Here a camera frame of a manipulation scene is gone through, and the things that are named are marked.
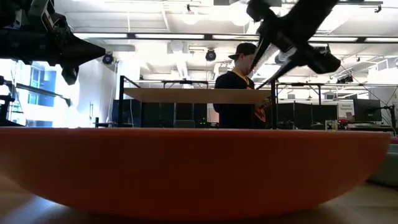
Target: black shirt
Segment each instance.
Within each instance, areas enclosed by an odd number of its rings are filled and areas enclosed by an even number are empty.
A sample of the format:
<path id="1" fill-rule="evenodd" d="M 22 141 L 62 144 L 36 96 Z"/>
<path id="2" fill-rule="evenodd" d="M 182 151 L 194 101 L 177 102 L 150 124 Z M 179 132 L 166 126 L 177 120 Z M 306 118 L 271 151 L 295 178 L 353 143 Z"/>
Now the black shirt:
<path id="1" fill-rule="evenodd" d="M 234 72 L 227 72 L 217 78 L 215 88 L 253 90 L 254 82 L 250 78 L 247 81 Z M 254 105 L 214 104 L 214 109 L 220 115 L 221 128 L 265 128 L 264 110 L 255 110 Z"/>

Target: orange plastic basin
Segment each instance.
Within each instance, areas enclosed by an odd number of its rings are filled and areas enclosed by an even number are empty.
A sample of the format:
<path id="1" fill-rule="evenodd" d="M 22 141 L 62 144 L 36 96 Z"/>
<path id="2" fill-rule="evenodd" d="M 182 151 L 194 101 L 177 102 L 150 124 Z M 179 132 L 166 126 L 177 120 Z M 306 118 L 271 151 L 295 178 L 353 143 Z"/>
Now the orange plastic basin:
<path id="1" fill-rule="evenodd" d="M 0 170 L 73 208 L 225 220 L 312 208 L 382 162 L 385 133 L 1 128 Z"/>

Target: ceiling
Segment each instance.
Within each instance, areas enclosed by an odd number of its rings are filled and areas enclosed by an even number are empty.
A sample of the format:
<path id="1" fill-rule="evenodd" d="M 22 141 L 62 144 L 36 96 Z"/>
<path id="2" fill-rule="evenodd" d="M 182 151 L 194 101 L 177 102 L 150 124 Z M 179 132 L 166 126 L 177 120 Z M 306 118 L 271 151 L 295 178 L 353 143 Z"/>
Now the ceiling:
<path id="1" fill-rule="evenodd" d="M 187 4 L 191 12 L 187 13 Z M 56 2 L 57 12 L 64 14 L 73 32 L 173 32 L 212 34 L 254 34 L 258 24 L 250 21 L 240 2 L 231 6 L 214 6 L 213 0 L 62 0 Z M 320 27 L 321 34 L 328 35 L 398 35 L 398 7 L 391 0 L 384 1 L 382 11 L 375 13 L 376 6 L 337 6 Z M 90 40 L 107 49 L 122 46 L 139 58 L 141 75 L 147 80 L 178 79 L 177 61 L 181 57 L 170 54 L 168 40 Z M 215 66 L 224 68 L 231 63 L 228 58 L 239 42 L 191 40 L 185 42 L 188 51 L 184 60 L 193 80 L 209 79 Z M 354 75 L 364 80 L 369 63 L 389 55 L 398 55 L 397 44 L 330 44 L 331 52 L 342 60 L 344 68 L 356 68 Z M 214 49 L 217 58 L 207 62 L 208 49 Z M 278 65 L 270 61 L 262 68 L 261 74 L 253 79 L 261 82 L 265 73 L 273 73 Z M 327 82 L 336 73 L 316 75 L 308 67 L 296 68 L 283 79 L 285 82 Z"/>

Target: security camera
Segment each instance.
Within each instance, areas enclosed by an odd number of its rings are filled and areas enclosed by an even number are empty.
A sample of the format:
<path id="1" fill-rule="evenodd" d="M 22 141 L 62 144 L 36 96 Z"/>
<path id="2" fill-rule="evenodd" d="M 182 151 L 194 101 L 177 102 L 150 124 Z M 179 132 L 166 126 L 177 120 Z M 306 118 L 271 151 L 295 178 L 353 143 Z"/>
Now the security camera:
<path id="1" fill-rule="evenodd" d="M 107 52 L 105 56 L 102 58 L 102 62 L 105 65 L 111 65 L 114 61 L 113 52 Z"/>
<path id="2" fill-rule="evenodd" d="M 214 51 L 214 49 L 208 49 L 207 53 L 206 53 L 206 61 L 208 62 L 212 62 L 214 60 L 216 60 L 216 52 Z"/>

